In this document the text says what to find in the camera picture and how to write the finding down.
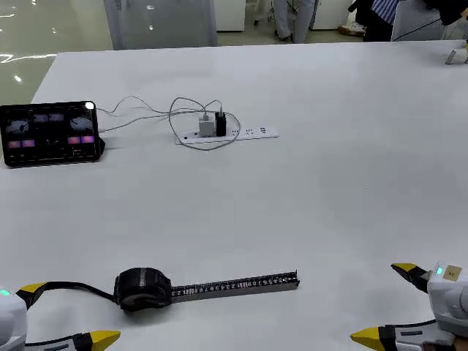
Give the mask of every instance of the charger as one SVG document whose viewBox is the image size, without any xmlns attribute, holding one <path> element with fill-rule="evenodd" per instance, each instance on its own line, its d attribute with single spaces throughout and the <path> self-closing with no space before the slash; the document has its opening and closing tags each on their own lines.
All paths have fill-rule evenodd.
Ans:
<svg viewBox="0 0 468 351">
<path fill-rule="evenodd" d="M 215 121 L 206 112 L 198 119 L 199 132 L 201 137 L 214 137 L 216 135 Z"/>
</svg>

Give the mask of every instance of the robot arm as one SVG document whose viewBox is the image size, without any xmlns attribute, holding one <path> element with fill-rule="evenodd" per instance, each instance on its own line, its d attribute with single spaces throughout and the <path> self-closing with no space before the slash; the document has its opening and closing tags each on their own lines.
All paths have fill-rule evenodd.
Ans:
<svg viewBox="0 0 468 351">
<path fill-rule="evenodd" d="M 93 331 L 27 344 L 26 313 L 26 302 L 0 287 L 0 351 L 104 351 L 120 336 L 118 331 Z"/>
<path fill-rule="evenodd" d="M 392 265 L 405 280 L 429 294 L 435 320 L 412 325 L 386 325 L 351 335 L 359 344 L 378 351 L 454 350 L 457 336 L 468 337 L 468 270 L 437 263 L 425 271 L 412 263 Z"/>
</svg>

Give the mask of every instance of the floor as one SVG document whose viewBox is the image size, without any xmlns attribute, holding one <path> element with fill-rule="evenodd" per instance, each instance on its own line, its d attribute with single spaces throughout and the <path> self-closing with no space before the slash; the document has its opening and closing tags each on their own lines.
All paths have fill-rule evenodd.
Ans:
<svg viewBox="0 0 468 351">
<path fill-rule="evenodd" d="M 246 6 L 243 32 L 219 33 L 218 44 L 283 44 L 274 24 L 254 26 L 253 3 Z M 335 31 L 310 31 L 308 43 L 354 42 Z M 0 1 L 0 105 L 29 103 L 56 54 L 64 51 L 112 50 L 103 1 Z"/>
</svg>

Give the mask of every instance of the black tablet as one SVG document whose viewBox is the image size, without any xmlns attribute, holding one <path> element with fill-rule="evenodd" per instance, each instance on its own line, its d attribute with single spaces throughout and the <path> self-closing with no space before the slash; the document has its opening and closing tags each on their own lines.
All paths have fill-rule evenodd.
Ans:
<svg viewBox="0 0 468 351">
<path fill-rule="evenodd" d="M 8 166 L 96 161 L 104 149 L 91 101 L 0 107 Z"/>
</svg>

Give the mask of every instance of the power strip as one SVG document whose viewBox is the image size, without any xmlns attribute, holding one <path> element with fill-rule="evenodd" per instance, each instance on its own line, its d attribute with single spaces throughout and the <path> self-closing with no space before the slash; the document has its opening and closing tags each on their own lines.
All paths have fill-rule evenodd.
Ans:
<svg viewBox="0 0 468 351">
<path fill-rule="evenodd" d="M 232 140 L 237 129 L 228 129 L 225 137 L 200 137 L 198 132 L 190 132 L 179 135 L 184 144 L 198 144 L 198 143 L 218 143 L 222 141 Z M 247 140 L 247 139 L 263 139 L 269 137 L 278 137 L 279 134 L 273 127 L 260 127 L 260 128 L 242 128 L 239 132 L 239 136 L 236 140 Z M 181 142 L 175 139 L 175 143 L 180 145 Z"/>
</svg>

